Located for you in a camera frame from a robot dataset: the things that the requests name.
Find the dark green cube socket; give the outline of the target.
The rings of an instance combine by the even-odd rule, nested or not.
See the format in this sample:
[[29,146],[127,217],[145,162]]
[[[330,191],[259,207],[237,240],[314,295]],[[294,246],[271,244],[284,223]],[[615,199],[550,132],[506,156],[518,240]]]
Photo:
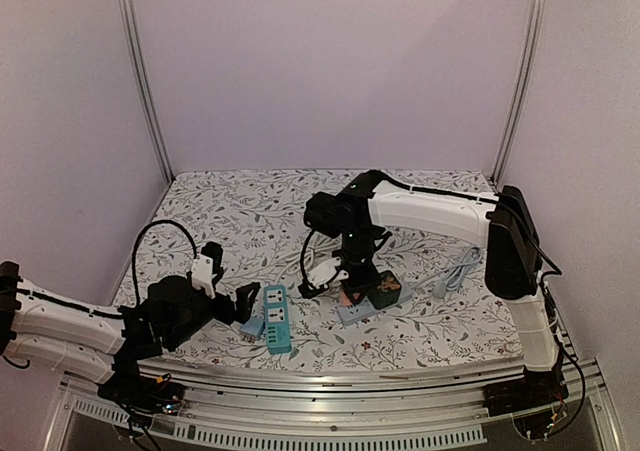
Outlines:
[[382,310],[396,304],[402,291],[402,284],[391,270],[383,271],[380,278],[380,283],[367,295],[376,310]]

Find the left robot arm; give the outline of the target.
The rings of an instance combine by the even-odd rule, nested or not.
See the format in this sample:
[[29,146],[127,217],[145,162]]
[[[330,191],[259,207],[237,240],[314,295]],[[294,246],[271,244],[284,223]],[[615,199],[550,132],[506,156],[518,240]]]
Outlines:
[[212,321],[246,323],[260,285],[230,297],[216,291],[219,274],[170,275],[149,286],[134,306],[105,307],[49,292],[1,265],[1,354],[40,360],[111,390],[128,405],[148,397],[140,361],[176,351]]

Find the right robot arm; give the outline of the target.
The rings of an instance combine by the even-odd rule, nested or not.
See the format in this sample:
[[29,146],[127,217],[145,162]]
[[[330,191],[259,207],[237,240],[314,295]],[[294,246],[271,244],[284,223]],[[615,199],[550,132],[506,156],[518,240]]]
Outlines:
[[556,313],[546,286],[559,267],[540,247],[522,192],[506,186],[497,194],[468,194],[401,183],[380,170],[357,175],[335,195],[314,194],[303,222],[312,234],[338,238],[341,246],[313,270],[302,268],[298,290],[305,299],[336,280],[354,304],[382,281],[375,253],[394,227],[465,241],[485,250],[487,289],[507,306],[523,345],[524,375],[517,398],[537,407],[560,382],[563,348],[556,335]]

